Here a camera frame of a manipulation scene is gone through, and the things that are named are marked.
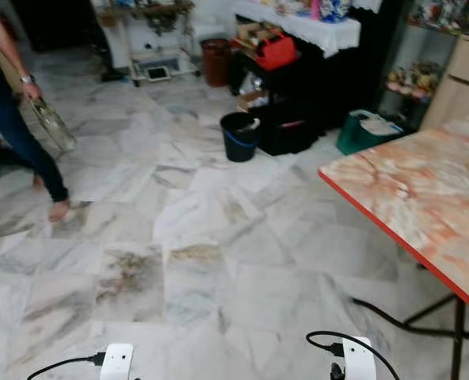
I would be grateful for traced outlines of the person's hand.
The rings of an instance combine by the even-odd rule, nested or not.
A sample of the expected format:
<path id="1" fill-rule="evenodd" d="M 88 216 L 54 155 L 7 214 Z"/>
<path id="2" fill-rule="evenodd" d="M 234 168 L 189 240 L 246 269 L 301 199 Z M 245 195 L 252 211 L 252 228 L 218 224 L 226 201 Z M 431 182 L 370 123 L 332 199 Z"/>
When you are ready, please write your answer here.
<path id="1" fill-rule="evenodd" d="M 21 89 L 29 101 L 38 101 L 42 98 L 41 88 L 35 82 L 24 82 L 21 84 Z"/>

